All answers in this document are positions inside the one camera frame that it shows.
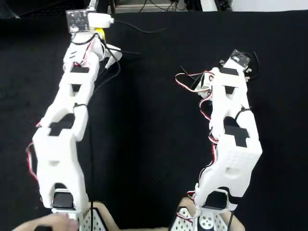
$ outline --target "white connector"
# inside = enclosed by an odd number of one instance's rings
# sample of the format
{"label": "white connector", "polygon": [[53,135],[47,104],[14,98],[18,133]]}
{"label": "white connector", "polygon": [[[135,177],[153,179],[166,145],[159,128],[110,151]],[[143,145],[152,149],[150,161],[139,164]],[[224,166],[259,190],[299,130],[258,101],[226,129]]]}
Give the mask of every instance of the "white connector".
{"label": "white connector", "polygon": [[109,28],[115,22],[114,18],[107,13],[88,13],[89,26],[95,28]]}

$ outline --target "black cloth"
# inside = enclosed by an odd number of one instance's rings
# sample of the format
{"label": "black cloth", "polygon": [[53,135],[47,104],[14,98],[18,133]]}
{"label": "black cloth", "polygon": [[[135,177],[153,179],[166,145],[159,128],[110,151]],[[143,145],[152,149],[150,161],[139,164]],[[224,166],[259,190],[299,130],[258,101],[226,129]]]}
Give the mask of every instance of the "black cloth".
{"label": "black cloth", "polygon": [[[260,78],[248,83],[263,154],[235,211],[248,231],[304,230],[307,193],[308,12],[143,13],[116,19],[107,42],[125,55],[121,74],[89,108],[95,192],[90,191],[89,134],[78,144],[89,196],[106,204],[120,228],[168,226],[180,199],[211,160],[199,96],[174,81],[179,65],[210,70],[233,49],[255,51]],[[58,90],[69,44],[64,18],[1,22],[0,211],[3,230],[49,211],[27,171],[25,147]],[[142,209],[133,207],[139,203]]]}

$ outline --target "perforated metal bracket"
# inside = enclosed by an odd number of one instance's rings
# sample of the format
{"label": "perforated metal bracket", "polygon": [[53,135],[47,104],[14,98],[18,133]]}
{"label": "perforated metal bracket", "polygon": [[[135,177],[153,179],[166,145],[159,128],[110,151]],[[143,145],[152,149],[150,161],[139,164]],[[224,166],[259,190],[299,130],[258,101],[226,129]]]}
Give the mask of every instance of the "perforated metal bracket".
{"label": "perforated metal bracket", "polygon": [[[81,224],[83,231],[91,231],[91,211],[89,210]],[[97,208],[93,208],[93,231],[108,231]]]}
{"label": "perforated metal bracket", "polygon": [[[182,207],[179,209],[178,213],[186,218],[192,218],[191,214],[189,213],[188,209]],[[172,224],[169,231],[193,231],[193,224],[187,220],[179,218],[176,216],[174,223]]]}
{"label": "perforated metal bracket", "polygon": [[[186,207],[180,207],[178,213],[185,218],[192,218]],[[193,221],[194,223],[198,222],[198,225],[193,225],[193,223],[176,216],[169,231],[227,231],[228,228],[220,214],[201,213]]]}
{"label": "perforated metal bracket", "polygon": [[90,30],[87,9],[66,11],[66,20],[69,33]]}

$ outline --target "white wire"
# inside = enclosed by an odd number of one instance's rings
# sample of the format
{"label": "white wire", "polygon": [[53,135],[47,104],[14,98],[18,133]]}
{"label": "white wire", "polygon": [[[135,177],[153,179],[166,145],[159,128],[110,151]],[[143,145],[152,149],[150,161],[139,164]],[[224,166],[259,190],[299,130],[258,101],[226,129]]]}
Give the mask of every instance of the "white wire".
{"label": "white wire", "polygon": [[205,114],[205,113],[201,110],[201,105],[202,105],[205,101],[208,101],[211,97],[212,97],[212,92],[211,92],[208,96],[206,96],[204,99],[202,99],[202,100],[199,102],[200,112],[203,114],[203,116],[204,116],[208,121],[211,121],[211,117],[208,116],[207,114]]}
{"label": "white wire", "polygon": [[100,61],[103,61],[104,58],[106,57],[106,47],[105,47],[105,45],[102,42],[101,42],[101,45],[102,45],[102,49],[103,49],[104,54],[103,54],[103,57],[102,57],[102,59]]}
{"label": "white wire", "polygon": [[192,90],[190,89],[189,87],[187,87],[185,84],[182,84],[180,81],[177,80],[177,77],[180,76],[180,75],[185,75],[185,76],[198,76],[198,75],[205,75],[205,74],[210,74],[210,75],[213,75],[213,73],[211,72],[208,72],[208,71],[204,71],[204,72],[201,72],[201,73],[196,73],[196,74],[186,74],[186,73],[178,73],[174,76],[174,79],[175,81],[181,85],[182,87],[184,87],[186,90],[189,90],[190,92],[204,92],[204,91],[209,91],[210,88],[207,88],[207,89],[200,89],[200,90]]}
{"label": "white wire", "polygon": [[208,139],[213,143],[213,144],[218,144],[216,140],[214,140],[211,136],[208,136]]}

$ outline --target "red wire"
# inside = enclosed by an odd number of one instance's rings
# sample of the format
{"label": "red wire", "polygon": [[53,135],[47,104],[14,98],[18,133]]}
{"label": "red wire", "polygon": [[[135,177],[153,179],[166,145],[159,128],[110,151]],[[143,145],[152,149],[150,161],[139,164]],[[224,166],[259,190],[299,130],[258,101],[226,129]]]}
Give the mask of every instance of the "red wire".
{"label": "red wire", "polygon": [[[85,53],[84,53],[84,55],[83,55],[83,57],[82,57],[83,60],[85,60],[87,51],[88,51],[88,49],[89,49],[89,47],[90,47],[91,44],[92,44],[92,42],[90,42],[90,43],[88,44],[88,46],[87,46],[87,48],[86,48],[86,51],[85,51]],[[75,63],[74,63],[74,66],[80,66],[81,63],[75,62]]]}
{"label": "red wire", "polygon": [[27,153],[27,163],[28,163],[28,170],[29,173],[33,176],[33,178],[38,182],[38,177],[37,175],[33,172],[32,167],[31,167],[31,160],[32,160],[32,155],[30,152],[30,147],[31,145],[33,145],[33,143],[30,143],[27,147],[26,147],[26,153]]}

